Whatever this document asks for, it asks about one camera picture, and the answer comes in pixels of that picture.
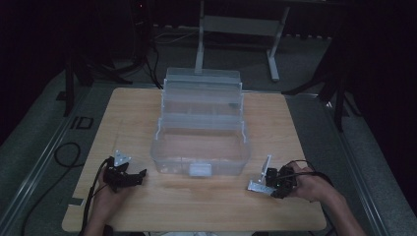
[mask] gray carpet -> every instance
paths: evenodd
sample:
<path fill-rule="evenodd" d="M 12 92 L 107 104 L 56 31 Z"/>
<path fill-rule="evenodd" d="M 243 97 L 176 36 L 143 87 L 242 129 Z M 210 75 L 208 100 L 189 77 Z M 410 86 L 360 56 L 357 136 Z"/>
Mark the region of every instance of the gray carpet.
<path fill-rule="evenodd" d="M 163 39 L 170 40 L 170 38 L 160 37 L 158 41 Z M 230 43 L 222 45 L 218 41 L 208 42 L 204 68 L 240 71 L 244 89 L 268 91 L 293 89 L 311 79 L 328 43 L 329 41 L 320 39 L 284 38 L 276 56 L 281 76 L 278 83 L 269 79 L 266 54 L 259 43 L 255 43 L 253 48 L 241 48 Z M 162 81 L 168 67 L 194 67 L 196 48 L 196 41 L 192 37 L 185 41 L 159 43 L 156 70 L 159 80 Z M 149 53 L 149 61 L 152 64 L 156 61 L 155 53 Z M 147 73 L 147 69 L 140 68 L 124 77 L 134 82 L 133 87 L 149 87 L 150 78 Z M 10 165 L 0 167 L 0 187 L 8 190 L 2 191 L 1 194 L 0 212 L 2 214 L 5 213 L 22 181 L 42 155 L 56 130 L 64 127 L 60 133 L 62 138 L 58 145 L 77 142 L 81 147 L 80 162 L 85 160 L 106 102 L 113 89 L 118 86 L 120 85 L 106 79 L 98 79 L 92 88 L 77 87 L 78 97 L 84 99 L 80 106 L 76 107 L 72 116 L 63 118 L 64 103 L 55 101 L 58 91 L 64 88 L 63 75 L 51 81 L 25 120 L 1 146 L 1 160 L 10 163 Z M 307 92 L 317 93 L 319 90 L 320 86 L 317 86 Z M 358 192 L 355 178 L 351 175 L 354 172 L 349 170 L 351 155 L 358 163 L 358 171 L 363 175 L 366 187 L 369 189 L 369 196 L 372 197 L 382 215 L 388 235 L 413 235 L 417 230 L 416 218 L 404 197 L 397 191 L 398 187 L 366 123 L 348 112 L 350 116 L 343 118 L 345 133 L 340 136 L 331 122 L 331 110 L 326 109 L 325 105 L 317 99 L 309 95 L 298 95 L 288 97 L 287 101 L 306 158 L 312 161 L 317 169 L 325 172 L 336 188 L 346 196 L 355 216 L 366 232 L 369 235 L 382 235 L 375 230 L 372 223 L 374 219 L 369 219 L 369 211 Z M 91 129 L 78 130 L 63 125 L 71 124 L 75 117 L 93 118 Z M 349 146 L 348 151 L 346 151 L 346 143 Z M 58 152 L 60 159 L 62 158 L 65 163 L 70 163 L 76 154 L 76 149 L 72 146 L 63 147 Z M 55 163 L 52 155 L 49 159 L 51 161 L 42 179 L 24 210 L 14 220 L 9 235 L 20 234 L 23 220 L 30 207 L 65 172 L 65 168 Z M 80 174 L 81 168 L 71 170 L 38 205 L 26 225 L 27 235 L 73 235 L 62 230 L 61 222 Z M 325 235 L 327 230 L 315 232 L 315 234 Z M 276 236 L 309 235 L 307 232 L 273 232 L 271 234 Z"/>

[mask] clear plastic container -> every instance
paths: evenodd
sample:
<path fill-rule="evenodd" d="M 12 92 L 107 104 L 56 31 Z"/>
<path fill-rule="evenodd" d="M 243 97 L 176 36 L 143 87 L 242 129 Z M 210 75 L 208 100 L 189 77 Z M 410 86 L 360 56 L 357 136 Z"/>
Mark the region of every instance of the clear plastic container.
<path fill-rule="evenodd" d="M 168 69 L 150 150 L 157 170 L 239 175 L 250 155 L 239 73 Z"/>

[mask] human hand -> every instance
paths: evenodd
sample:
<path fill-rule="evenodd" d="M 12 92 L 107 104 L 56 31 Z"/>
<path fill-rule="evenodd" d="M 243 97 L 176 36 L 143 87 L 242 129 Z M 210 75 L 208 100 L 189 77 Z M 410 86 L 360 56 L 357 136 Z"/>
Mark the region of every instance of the human hand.
<path fill-rule="evenodd" d="M 94 195 L 89 223 L 84 231 L 84 236 L 103 235 L 105 224 L 110 221 L 111 217 L 133 192 L 134 187 L 129 187 L 122 188 L 117 193 L 114 193 L 113 190 L 104 183 L 103 175 L 104 170 L 101 170 L 98 176 L 98 188 Z"/>
<path fill-rule="evenodd" d="M 295 173 L 313 172 L 310 167 L 300 168 L 296 162 L 289 164 Z M 329 196 L 338 195 L 338 191 L 325 179 L 314 175 L 297 176 L 297 187 L 289 194 L 289 197 L 298 197 L 310 202 L 326 203 Z"/>
<path fill-rule="evenodd" d="M 98 188 L 95 192 L 90 220 L 108 223 L 111 217 L 131 195 L 134 187 L 121 188 L 114 193 L 103 181 L 104 170 L 98 176 Z"/>

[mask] metal bracket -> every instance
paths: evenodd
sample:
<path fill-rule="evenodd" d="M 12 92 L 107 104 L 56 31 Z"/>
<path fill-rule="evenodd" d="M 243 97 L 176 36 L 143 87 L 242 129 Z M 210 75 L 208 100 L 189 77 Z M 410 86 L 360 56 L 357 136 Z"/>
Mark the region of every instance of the metal bracket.
<path fill-rule="evenodd" d="M 122 153 L 120 150 L 114 151 L 114 166 L 120 166 L 122 164 L 128 163 L 132 157 L 127 156 L 126 154 Z"/>

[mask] wooden table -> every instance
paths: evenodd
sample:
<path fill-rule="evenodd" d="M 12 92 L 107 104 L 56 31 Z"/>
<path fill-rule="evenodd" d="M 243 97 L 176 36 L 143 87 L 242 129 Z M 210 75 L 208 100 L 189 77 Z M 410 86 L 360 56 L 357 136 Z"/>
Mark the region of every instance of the wooden table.
<path fill-rule="evenodd" d="M 116 231 L 275 231 L 321 230 L 326 227 L 319 203 L 247 191 L 258 178 L 267 155 L 269 167 L 280 168 L 304 159 L 285 98 L 278 93 L 246 92 L 244 117 L 252 157 L 239 176 L 192 178 L 161 174 L 149 156 L 160 115 L 160 90 L 117 88 L 109 101 L 74 192 L 86 199 L 100 163 L 116 149 L 132 156 L 129 173 L 148 170 L 112 219 Z M 62 223 L 66 231 L 79 231 L 84 206 L 68 206 Z"/>

